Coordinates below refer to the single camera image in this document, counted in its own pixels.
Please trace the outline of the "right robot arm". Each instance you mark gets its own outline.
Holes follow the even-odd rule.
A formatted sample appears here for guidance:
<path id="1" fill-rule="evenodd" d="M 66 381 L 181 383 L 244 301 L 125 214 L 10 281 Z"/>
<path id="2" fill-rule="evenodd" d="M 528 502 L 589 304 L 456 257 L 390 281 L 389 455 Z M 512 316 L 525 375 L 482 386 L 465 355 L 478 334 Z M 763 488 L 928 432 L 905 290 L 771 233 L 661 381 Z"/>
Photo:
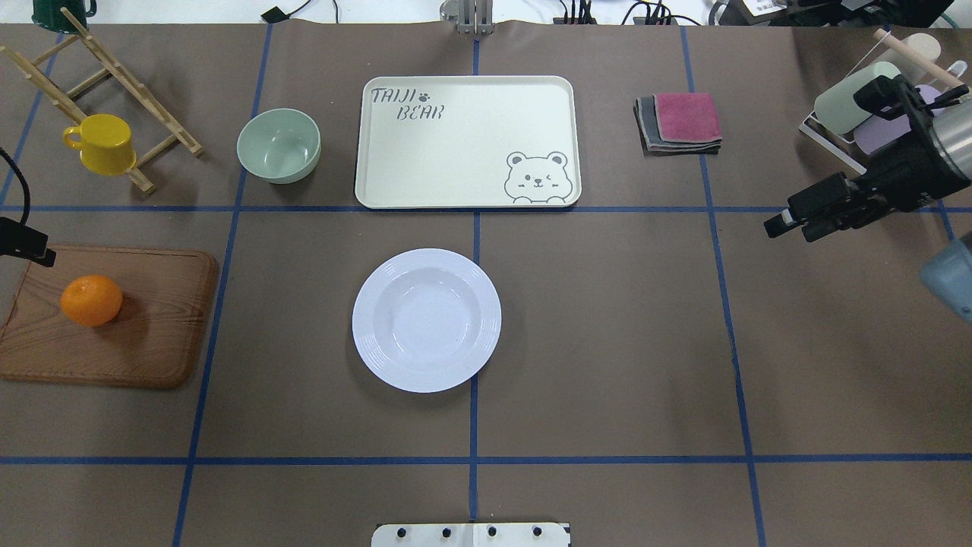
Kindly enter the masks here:
<path id="1" fill-rule="evenodd" d="M 837 171 L 787 198 L 763 223 L 770 239 L 798 229 L 806 242 L 913 213 L 970 190 L 970 104 L 940 114 L 906 108 L 909 128 L 875 149 L 861 173 Z"/>

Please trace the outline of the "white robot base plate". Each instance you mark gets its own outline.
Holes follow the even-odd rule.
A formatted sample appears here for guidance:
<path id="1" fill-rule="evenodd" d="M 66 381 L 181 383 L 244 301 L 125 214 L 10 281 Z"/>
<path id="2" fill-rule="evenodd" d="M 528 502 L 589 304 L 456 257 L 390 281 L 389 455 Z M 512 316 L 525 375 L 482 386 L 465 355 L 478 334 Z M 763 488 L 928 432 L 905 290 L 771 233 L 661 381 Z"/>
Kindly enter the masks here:
<path id="1" fill-rule="evenodd" d="M 371 546 L 572 546 L 566 523 L 389 523 Z"/>

